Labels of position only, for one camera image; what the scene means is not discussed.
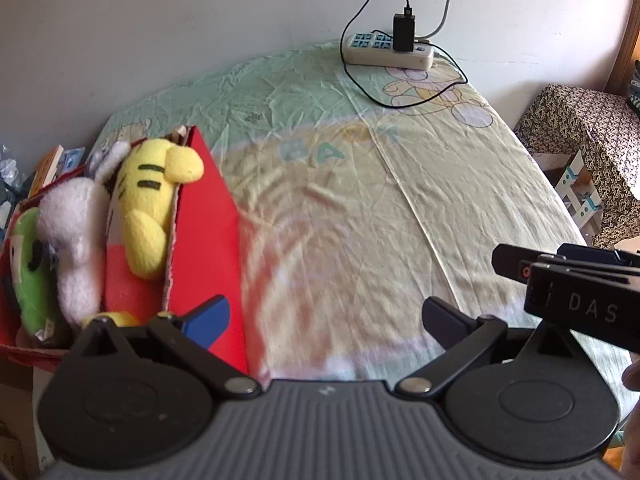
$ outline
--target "white power strip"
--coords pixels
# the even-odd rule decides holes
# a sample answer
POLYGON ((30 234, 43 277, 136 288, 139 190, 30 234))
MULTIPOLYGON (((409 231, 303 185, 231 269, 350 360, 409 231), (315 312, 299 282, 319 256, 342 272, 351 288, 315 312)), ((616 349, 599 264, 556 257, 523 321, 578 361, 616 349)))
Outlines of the white power strip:
POLYGON ((353 65, 395 66, 424 70, 433 65, 433 47, 416 44, 413 52, 396 52, 392 38, 379 32, 359 32, 351 36, 342 47, 344 60, 353 65))

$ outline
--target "stuffed animal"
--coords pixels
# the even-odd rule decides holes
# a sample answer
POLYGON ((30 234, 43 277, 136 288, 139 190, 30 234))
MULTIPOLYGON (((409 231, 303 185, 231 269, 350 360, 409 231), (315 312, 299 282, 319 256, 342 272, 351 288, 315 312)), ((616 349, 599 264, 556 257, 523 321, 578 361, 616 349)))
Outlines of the stuffed animal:
POLYGON ((128 142, 117 142, 95 169, 95 180, 69 179, 40 201, 38 238, 58 253, 58 303, 76 329, 84 318, 100 311, 110 200, 104 183, 129 150, 128 142))
POLYGON ((94 316, 85 317, 84 320, 82 320, 82 328, 85 329, 89 325, 89 323, 91 323, 97 316, 110 317, 111 320, 116 324, 116 326, 122 327, 142 325, 142 323, 140 323, 139 320, 137 320, 136 317, 133 316, 133 314, 123 310, 122 312, 100 312, 98 314, 95 314, 94 316))
POLYGON ((193 148, 166 139, 143 141, 123 162, 113 192, 127 263, 139 278, 156 280, 164 273, 176 185, 195 182, 203 173, 193 148))
POLYGON ((22 326, 31 341, 45 348, 63 348, 70 331, 56 299, 48 247, 36 238, 39 212, 32 207, 15 221, 9 239, 11 278, 22 326))

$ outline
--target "bed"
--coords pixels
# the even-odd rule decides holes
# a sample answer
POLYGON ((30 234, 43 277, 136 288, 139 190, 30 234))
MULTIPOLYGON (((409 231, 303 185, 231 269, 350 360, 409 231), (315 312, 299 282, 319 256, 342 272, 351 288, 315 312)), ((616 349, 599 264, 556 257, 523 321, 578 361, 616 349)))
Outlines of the bed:
MULTIPOLYGON (((458 78, 352 67, 373 97, 409 104, 458 78)), ((583 244, 535 161, 487 101, 456 86, 425 105, 373 105, 346 78, 335 43, 195 77, 113 115, 94 149, 197 124, 241 215, 242 303, 251 374, 382 378, 437 357, 421 306, 534 326, 525 287, 497 276, 499 242, 583 244)), ((628 352, 580 336, 616 393, 628 352)))

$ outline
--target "white cable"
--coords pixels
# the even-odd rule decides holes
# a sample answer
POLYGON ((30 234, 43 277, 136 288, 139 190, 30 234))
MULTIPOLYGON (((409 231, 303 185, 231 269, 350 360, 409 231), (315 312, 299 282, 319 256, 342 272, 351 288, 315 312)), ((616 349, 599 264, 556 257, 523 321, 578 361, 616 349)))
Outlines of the white cable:
POLYGON ((438 25, 436 30, 434 30, 431 34, 427 34, 426 36, 416 36, 415 37, 416 40, 428 40, 429 38, 431 38, 432 36, 435 36, 436 34, 438 34, 440 32, 440 29, 444 26, 444 22, 447 21, 447 14, 449 13, 449 2, 450 1, 451 0, 447 0, 446 3, 444 4, 444 13, 442 15, 442 21, 440 22, 440 25, 438 25))

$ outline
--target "black cable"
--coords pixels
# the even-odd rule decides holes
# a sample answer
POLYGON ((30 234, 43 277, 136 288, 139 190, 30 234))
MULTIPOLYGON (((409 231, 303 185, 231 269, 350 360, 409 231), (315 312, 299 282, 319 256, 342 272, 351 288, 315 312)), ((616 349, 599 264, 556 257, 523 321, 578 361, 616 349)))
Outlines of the black cable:
POLYGON ((393 36, 391 34, 389 34, 388 32, 385 32, 384 30, 379 30, 377 28, 374 28, 371 33, 373 34, 374 32, 379 32, 380 34, 384 34, 386 37, 388 38, 392 38, 393 36))
MULTIPOLYGON (((449 53, 444 50, 442 47, 437 46, 436 44, 433 43, 428 43, 431 46, 434 46, 435 48, 439 49, 440 51, 442 51, 447 58, 453 63, 453 65, 456 67, 456 69, 458 70, 458 72, 460 72, 461 76, 464 78, 464 80, 462 81, 454 81, 453 83, 448 84, 447 86, 445 86, 442 90, 440 90, 439 92, 437 92, 436 94, 432 95, 431 97, 429 97, 428 99, 423 99, 422 101, 418 101, 417 103, 412 103, 409 105, 390 105, 387 103, 383 103, 382 101, 378 101, 375 97, 372 97, 363 87, 360 83, 358 83, 353 76, 349 73, 349 71, 347 70, 347 62, 344 60, 344 52, 342 49, 342 44, 344 43, 344 35, 347 33, 347 29, 349 28, 349 26, 351 25, 351 23, 353 23, 355 21, 355 19, 360 15, 360 13, 364 10, 364 8, 367 6, 367 4, 370 2, 370 0, 367 0, 366 2, 364 2, 363 6, 360 7, 360 10, 358 12, 356 12, 356 15, 351 18, 349 20, 349 23, 347 23, 347 25, 344 27, 344 30, 342 31, 342 35, 340 36, 340 59, 342 60, 342 68, 344 69, 344 73, 349 77, 349 79, 351 79, 351 81, 354 83, 354 85, 356 85, 360 91, 366 95, 371 101, 373 101, 375 104, 377 104, 378 106, 382 106, 383 108, 391 108, 393 110, 400 110, 402 108, 412 108, 414 106, 419 106, 419 105, 423 105, 425 103, 428 103, 429 101, 433 101, 436 97, 440 97, 442 94, 444 94, 444 92, 446 92, 447 90, 453 88, 456 85, 463 85, 469 82, 469 79, 466 77, 466 74, 463 72, 463 70, 460 68, 460 66, 456 63, 456 60, 453 59, 449 53)), ((409 0, 406 0, 406 6, 407 7, 411 7, 409 0)), ((382 32, 381 30, 375 30, 374 32, 381 32, 382 34, 385 34, 386 36, 392 38, 392 36, 390 34, 387 34, 386 32, 382 32)))

